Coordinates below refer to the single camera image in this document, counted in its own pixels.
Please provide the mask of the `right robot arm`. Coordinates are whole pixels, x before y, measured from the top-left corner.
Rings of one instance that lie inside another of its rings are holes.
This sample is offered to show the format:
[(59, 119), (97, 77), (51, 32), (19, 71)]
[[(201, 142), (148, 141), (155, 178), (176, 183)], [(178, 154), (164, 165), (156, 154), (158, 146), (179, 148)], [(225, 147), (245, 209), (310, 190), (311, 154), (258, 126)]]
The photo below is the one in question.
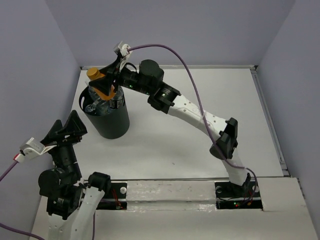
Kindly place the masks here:
[(134, 70), (128, 69), (128, 65), (126, 58), (119, 56), (102, 69), (88, 69), (89, 87), (112, 106), (115, 106), (115, 96), (120, 88), (145, 94), (148, 104), (155, 110), (176, 117), (206, 134), (212, 141), (210, 154), (220, 159), (226, 169), (229, 190), (235, 196), (246, 195), (255, 175), (243, 165), (236, 153), (238, 121), (232, 117), (217, 117), (205, 111), (201, 102), (194, 104), (189, 101), (179, 90), (164, 82), (165, 72), (154, 60), (143, 60)]

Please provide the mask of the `clear unlabelled plastic bottle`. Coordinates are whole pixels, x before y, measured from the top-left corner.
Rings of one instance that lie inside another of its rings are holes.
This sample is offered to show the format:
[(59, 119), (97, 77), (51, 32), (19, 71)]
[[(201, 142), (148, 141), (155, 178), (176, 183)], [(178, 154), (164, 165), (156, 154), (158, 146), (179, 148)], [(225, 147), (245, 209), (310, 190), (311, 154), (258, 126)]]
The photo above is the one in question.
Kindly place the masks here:
[(88, 114), (93, 114), (96, 116), (105, 116), (109, 114), (109, 103), (103, 100), (94, 90), (93, 87), (88, 86), (88, 93), (93, 103), (88, 104), (84, 111)]

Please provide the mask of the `clear bottle black cap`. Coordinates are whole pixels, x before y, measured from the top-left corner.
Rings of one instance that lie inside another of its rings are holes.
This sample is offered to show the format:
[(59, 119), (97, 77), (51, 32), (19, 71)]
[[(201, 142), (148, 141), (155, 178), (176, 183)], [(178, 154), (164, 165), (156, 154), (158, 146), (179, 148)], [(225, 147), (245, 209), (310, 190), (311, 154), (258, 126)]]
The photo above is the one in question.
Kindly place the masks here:
[(124, 91), (121, 86), (118, 87), (114, 97), (109, 100), (109, 106), (112, 109), (118, 109), (124, 101)]

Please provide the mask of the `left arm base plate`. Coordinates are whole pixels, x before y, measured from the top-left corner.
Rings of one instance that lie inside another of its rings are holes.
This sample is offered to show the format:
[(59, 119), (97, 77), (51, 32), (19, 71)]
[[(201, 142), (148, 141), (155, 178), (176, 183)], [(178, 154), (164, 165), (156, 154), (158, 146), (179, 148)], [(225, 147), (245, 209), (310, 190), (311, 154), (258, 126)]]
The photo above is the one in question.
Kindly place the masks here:
[(127, 181), (111, 181), (108, 193), (100, 200), (97, 210), (122, 211), (127, 209)]

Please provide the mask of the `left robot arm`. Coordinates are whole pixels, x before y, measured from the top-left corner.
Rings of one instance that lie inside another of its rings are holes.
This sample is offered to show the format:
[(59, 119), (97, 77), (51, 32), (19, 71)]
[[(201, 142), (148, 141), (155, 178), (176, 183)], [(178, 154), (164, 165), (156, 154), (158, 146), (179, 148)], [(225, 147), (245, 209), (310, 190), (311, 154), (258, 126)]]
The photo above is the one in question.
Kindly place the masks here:
[(65, 123), (56, 120), (41, 144), (48, 148), (54, 168), (38, 177), (39, 194), (47, 198), (50, 240), (83, 240), (95, 211), (111, 191), (111, 177), (94, 172), (84, 184), (74, 145), (87, 134), (76, 110)]

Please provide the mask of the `orange juice bottle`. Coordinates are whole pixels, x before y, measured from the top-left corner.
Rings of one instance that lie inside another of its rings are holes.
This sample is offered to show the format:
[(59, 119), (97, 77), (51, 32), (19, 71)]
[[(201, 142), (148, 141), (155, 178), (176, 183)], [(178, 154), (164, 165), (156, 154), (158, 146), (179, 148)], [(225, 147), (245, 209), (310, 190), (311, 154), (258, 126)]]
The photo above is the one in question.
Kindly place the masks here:
[(87, 70), (86, 75), (90, 79), (89, 86), (93, 87), (102, 100), (111, 100), (116, 95), (114, 86), (105, 79), (105, 75), (97, 67)]

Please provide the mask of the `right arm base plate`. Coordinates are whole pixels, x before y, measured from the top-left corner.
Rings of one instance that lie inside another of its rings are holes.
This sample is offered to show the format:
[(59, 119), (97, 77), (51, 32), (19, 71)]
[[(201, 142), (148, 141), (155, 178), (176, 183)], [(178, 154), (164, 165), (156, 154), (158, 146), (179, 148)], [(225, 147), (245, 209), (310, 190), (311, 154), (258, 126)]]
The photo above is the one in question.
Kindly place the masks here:
[(215, 182), (214, 187), (218, 210), (263, 209), (259, 186), (254, 181), (249, 183), (247, 189), (229, 181)]

